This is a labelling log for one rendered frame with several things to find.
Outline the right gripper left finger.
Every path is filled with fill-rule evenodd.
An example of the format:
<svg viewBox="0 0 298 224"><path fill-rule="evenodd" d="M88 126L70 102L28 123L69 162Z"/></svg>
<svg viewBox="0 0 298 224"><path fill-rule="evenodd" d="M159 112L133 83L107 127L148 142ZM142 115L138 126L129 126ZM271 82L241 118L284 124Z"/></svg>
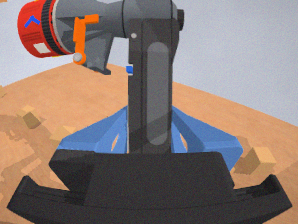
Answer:
<svg viewBox="0 0 298 224"><path fill-rule="evenodd" d="M127 153L127 119L128 105L111 116L62 138L57 149ZM112 144L117 136L112 150Z"/></svg>

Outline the grey pistol-grip hose nozzle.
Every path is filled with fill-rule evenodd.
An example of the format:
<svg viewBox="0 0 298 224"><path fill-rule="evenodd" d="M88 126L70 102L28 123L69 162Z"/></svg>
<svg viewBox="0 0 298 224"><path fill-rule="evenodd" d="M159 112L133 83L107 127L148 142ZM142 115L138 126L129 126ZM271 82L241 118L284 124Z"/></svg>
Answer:
<svg viewBox="0 0 298 224"><path fill-rule="evenodd" d="M184 10L172 0L35 0L17 21L31 55L75 53L74 63L103 75L111 75L106 66L114 37L129 38L129 153L172 153L173 61L183 26Z"/></svg>

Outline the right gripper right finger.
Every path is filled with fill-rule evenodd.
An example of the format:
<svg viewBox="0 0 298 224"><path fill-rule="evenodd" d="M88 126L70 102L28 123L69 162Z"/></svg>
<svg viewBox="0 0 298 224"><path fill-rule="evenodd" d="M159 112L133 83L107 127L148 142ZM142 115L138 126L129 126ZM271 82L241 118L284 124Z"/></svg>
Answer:
<svg viewBox="0 0 298 224"><path fill-rule="evenodd" d="M187 143L187 150L180 134ZM237 137L189 116L172 105L171 152L211 151L222 154L230 172L242 155L243 148Z"/></svg>

